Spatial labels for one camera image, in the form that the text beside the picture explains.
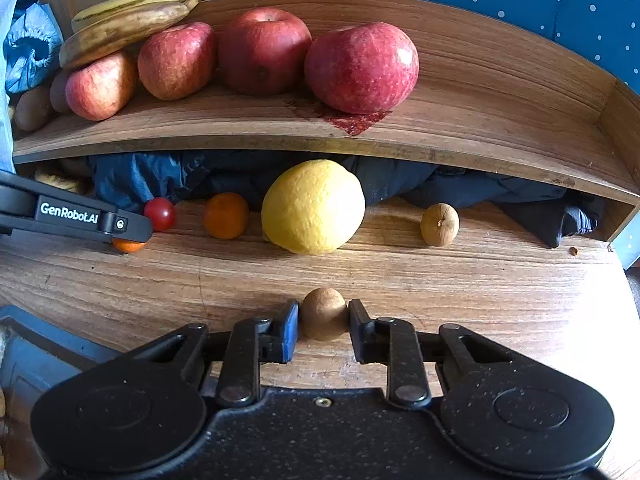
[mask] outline black fabric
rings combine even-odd
[[[551,248],[562,236],[593,231],[604,201],[564,187],[512,176],[373,156],[270,150],[204,150],[115,153],[90,157],[96,196],[122,209],[141,212],[156,196],[174,203],[210,198],[225,191],[242,195],[259,210],[273,181],[289,168],[328,158],[355,174],[367,205],[393,196],[428,207],[455,208],[496,203]]]

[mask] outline ripe banana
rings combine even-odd
[[[121,10],[76,32],[60,47],[62,68],[78,68],[180,22],[202,0],[151,3]]]
[[[184,0],[107,0],[101,4],[87,7],[78,12],[71,20],[71,29],[78,32],[92,23],[99,22],[117,12],[142,4],[156,4],[161,2],[183,2]]]

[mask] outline round joint cover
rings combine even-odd
[[[44,393],[31,413],[31,431],[52,464],[125,473],[180,453],[205,417],[199,392],[174,368],[116,360]]]
[[[590,386],[541,365],[520,372],[510,363],[465,376],[446,395],[441,416],[449,436],[477,460],[558,476],[595,465],[614,420]]]

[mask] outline wood grain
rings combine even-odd
[[[640,186],[640,97],[620,79],[616,80],[598,127],[611,139],[616,153]]]
[[[434,332],[456,321],[597,388],[616,429],[603,468],[631,480],[640,321],[620,262],[606,243],[566,238],[543,248],[489,205],[460,212],[456,240],[428,248],[422,210],[400,201],[367,209],[356,235],[327,256],[295,256],[262,238],[252,214],[238,240],[218,241],[200,225],[202,205],[181,203],[178,223],[135,254],[110,246],[15,232],[0,238],[0,304],[119,349],[192,320],[212,330],[282,308],[313,288],[361,298],[372,316],[396,316]],[[569,248],[578,249],[571,256]],[[385,369],[358,365],[347,335],[301,341],[292,364],[265,365],[265,383],[300,387],[384,386]],[[433,373],[430,381],[438,391]]]
[[[16,141],[14,161],[142,150],[304,150],[462,166],[639,200],[638,186],[596,126],[487,89],[462,92],[422,80],[407,101],[357,137],[326,119],[320,103],[301,94],[254,98],[213,84],[167,104],[141,92],[100,123],[55,119]]]
[[[600,67],[538,34],[425,0],[209,0],[188,19],[220,29],[260,6],[293,12],[314,37],[343,25],[391,23],[414,41],[423,77],[517,96],[591,123],[615,82]]]
[[[607,242],[615,240],[638,212],[640,212],[640,203],[634,207],[632,204],[607,200],[600,224],[601,229],[598,229],[601,235],[599,239]]]

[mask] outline logo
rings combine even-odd
[[[69,209],[68,207],[55,207],[55,206],[49,205],[49,202],[43,202],[40,205],[40,212],[43,215],[57,216],[59,218],[66,218],[68,220],[86,222],[87,224],[98,223],[97,214],[90,214],[87,212],[78,212],[75,209]]]

